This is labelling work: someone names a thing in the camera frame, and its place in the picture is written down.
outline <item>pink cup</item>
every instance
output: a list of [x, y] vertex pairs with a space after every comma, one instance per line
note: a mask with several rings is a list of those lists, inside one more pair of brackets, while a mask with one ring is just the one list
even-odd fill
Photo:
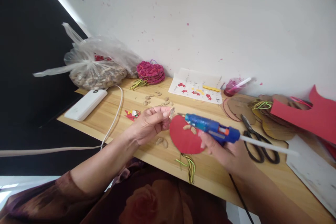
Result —
[[244, 89], [246, 87], [246, 84], [237, 87], [237, 85], [242, 82], [239, 78], [232, 78], [229, 83], [226, 85], [226, 88], [224, 89], [224, 94], [228, 97], [231, 97], [238, 93], [240, 90]]

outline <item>wooden table surface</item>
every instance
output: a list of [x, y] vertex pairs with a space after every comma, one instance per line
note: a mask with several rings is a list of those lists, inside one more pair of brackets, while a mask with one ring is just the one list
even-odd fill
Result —
[[[236, 122], [228, 118], [219, 105], [168, 93], [168, 89], [172, 82], [171, 78], [166, 78], [164, 82], [161, 82], [158, 85], [141, 87], [135, 91], [129, 89], [129, 87], [133, 84], [133, 81], [133, 79], [125, 79], [121, 84], [124, 91], [124, 100], [112, 133], [106, 141], [107, 143], [112, 141], [114, 137], [119, 135], [129, 125], [131, 125], [132, 121], [125, 116], [125, 109], [128, 111], [132, 109], [143, 111], [149, 106], [155, 107], [160, 105], [163, 102], [163, 99], [167, 96], [169, 97], [169, 100], [174, 103], [176, 113], [195, 113], [197, 115], [216, 120], [225, 126], [237, 128], [241, 132], [245, 130], [243, 122]], [[157, 96], [155, 91], [160, 91], [162, 95]], [[82, 93], [83, 95], [87, 93], [87, 91], [81, 89], [77, 92]], [[153, 94], [155, 96], [151, 98], [151, 103], [145, 106], [143, 105], [143, 102], [145, 100], [145, 96], [149, 94]], [[61, 115], [58, 120], [102, 141], [115, 117], [120, 102], [120, 96], [121, 91], [118, 87], [110, 87], [104, 100], [83, 122], [65, 118], [63, 115]], [[253, 125], [253, 129], [266, 137], [261, 129], [260, 123], [257, 122]], [[304, 135], [300, 136], [312, 148], [314, 148], [318, 154], [331, 163], [330, 160], [328, 160], [328, 157], [324, 156], [322, 148], [316, 143], [315, 139]], [[174, 146], [170, 138], [169, 131], [161, 132], [159, 137], [163, 137], [168, 141], [169, 146], [167, 149], [164, 149], [162, 145], [157, 146], [155, 144], [157, 139], [156, 137], [149, 144], [141, 146], [134, 156], [171, 175], [174, 175], [175, 177], [188, 181], [187, 169], [182, 166], [181, 171], [179, 163], [175, 161], [175, 159], [180, 158], [180, 152]], [[283, 141], [277, 141], [269, 137], [268, 139], [274, 145], [285, 148], [288, 147], [287, 143]], [[237, 206], [243, 207], [228, 173], [211, 155], [208, 155], [205, 151], [201, 154], [192, 155], [192, 158], [196, 164], [195, 186]], [[263, 164], [256, 165], [268, 177], [270, 177], [291, 200], [313, 217], [318, 223], [334, 223], [332, 215], [286, 165], [286, 156], [282, 153], [280, 153], [280, 160], [281, 162], [278, 165], [271, 164], [267, 160]], [[236, 180], [236, 182], [240, 191], [244, 192], [243, 186], [239, 184], [238, 180]], [[246, 203], [250, 212], [255, 212], [253, 204], [250, 202]]]

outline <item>hot glue gun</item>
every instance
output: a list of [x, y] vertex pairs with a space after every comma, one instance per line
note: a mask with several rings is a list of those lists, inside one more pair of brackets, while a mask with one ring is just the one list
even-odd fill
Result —
[[195, 114], [180, 115], [184, 116], [185, 121], [191, 126], [210, 134], [221, 146], [225, 142], [235, 143], [240, 138], [240, 132], [235, 128], [225, 127], [219, 122]]

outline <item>yellow green string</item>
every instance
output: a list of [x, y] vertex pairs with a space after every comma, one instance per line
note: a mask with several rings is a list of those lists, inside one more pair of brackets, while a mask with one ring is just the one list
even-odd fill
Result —
[[175, 161], [179, 162], [180, 165], [188, 166], [188, 181], [189, 181], [189, 184], [193, 184], [194, 183], [194, 175], [195, 175], [195, 171], [196, 171], [195, 163], [193, 162], [191, 157], [186, 156], [184, 154], [181, 154], [181, 156], [186, 158], [186, 160], [188, 161], [188, 164], [185, 164], [178, 159], [176, 159]]
[[273, 105], [273, 102], [271, 101], [260, 101], [260, 100], [255, 100], [250, 104], [251, 109], [257, 110], [257, 109], [270, 109]]
[[130, 87], [131, 90], [135, 90], [136, 87], [148, 86], [147, 80], [138, 79], [134, 82], [134, 84]]

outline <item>sleeve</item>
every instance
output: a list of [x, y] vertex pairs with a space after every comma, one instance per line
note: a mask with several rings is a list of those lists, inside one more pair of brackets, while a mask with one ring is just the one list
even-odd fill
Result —
[[0, 211], [1, 223], [79, 223], [101, 197], [89, 197], [68, 171], [57, 180], [11, 196]]

